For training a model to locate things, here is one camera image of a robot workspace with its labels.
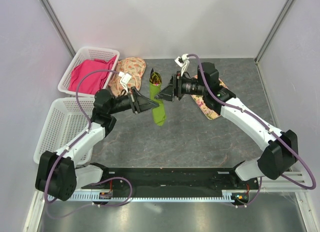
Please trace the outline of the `green paper napkin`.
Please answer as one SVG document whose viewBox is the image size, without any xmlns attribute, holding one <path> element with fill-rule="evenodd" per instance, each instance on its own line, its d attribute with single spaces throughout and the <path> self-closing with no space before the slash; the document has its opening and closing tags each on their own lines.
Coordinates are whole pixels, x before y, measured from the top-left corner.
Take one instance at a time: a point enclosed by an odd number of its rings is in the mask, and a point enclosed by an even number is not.
<svg viewBox="0 0 320 232">
<path fill-rule="evenodd" d="M 158 107 L 152 109 L 153 121 L 158 126 L 163 126 L 166 120 L 166 112 L 163 100 L 155 98 L 155 95 L 161 91 L 161 84 L 153 84 L 149 82 L 150 99 L 158 103 Z"/>
</svg>

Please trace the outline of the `iridescent gold spoon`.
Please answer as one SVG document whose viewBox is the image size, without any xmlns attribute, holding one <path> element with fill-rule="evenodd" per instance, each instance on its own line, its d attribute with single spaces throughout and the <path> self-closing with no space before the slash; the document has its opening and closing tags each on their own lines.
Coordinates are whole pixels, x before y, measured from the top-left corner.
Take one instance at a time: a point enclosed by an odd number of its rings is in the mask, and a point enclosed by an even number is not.
<svg viewBox="0 0 320 232">
<path fill-rule="evenodd" d="M 162 84 L 161 75 L 157 72 L 152 72 L 150 74 L 149 82 L 155 86 L 160 86 Z"/>
</svg>

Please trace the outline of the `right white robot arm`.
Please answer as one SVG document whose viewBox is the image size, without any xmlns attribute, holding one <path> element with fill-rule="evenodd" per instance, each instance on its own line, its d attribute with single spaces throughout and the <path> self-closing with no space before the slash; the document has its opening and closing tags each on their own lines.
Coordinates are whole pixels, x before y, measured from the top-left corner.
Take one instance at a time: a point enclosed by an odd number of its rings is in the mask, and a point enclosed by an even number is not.
<svg viewBox="0 0 320 232">
<path fill-rule="evenodd" d="M 289 150 L 298 151 L 297 135 L 291 130 L 283 132 L 269 125 L 249 110 L 232 91 L 221 85 L 219 72 L 213 63 L 202 63 L 195 78 L 177 72 L 155 97 L 173 101 L 185 94 L 200 95 L 209 109 L 238 126 L 262 150 L 259 158 L 234 167 L 234 173 L 229 176 L 233 188 L 242 188 L 247 180 L 255 177 L 266 176 L 276 180 L 296 163 L 297 158 Z"/>
</svg>

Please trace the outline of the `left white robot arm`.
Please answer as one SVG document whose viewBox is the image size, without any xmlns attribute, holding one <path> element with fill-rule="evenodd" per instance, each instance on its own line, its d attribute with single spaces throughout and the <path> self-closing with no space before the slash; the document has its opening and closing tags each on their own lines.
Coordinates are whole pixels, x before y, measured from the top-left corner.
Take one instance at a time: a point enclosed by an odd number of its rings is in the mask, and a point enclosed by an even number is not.
<svg viewBox="0 0 320 232">
<path fill-rule="evenodd" d="M 136 87 L 129 94 L 115 97 L 106 89 L 94 96 L 92 116 L 88 126 L 78 136 L 55 152 L 45 151 L 38 164 L 35 188 L 59 200 L 68 200 L 75 190 L 94 184 L 106 188 L 110 177 L 103 166 L 91 164 L 77 168 L 81 158 L 113 130 L 115 113 L 132 110 L 138 114 L 157 108 L 156 101 L 142 95 Z"/>
</svg>

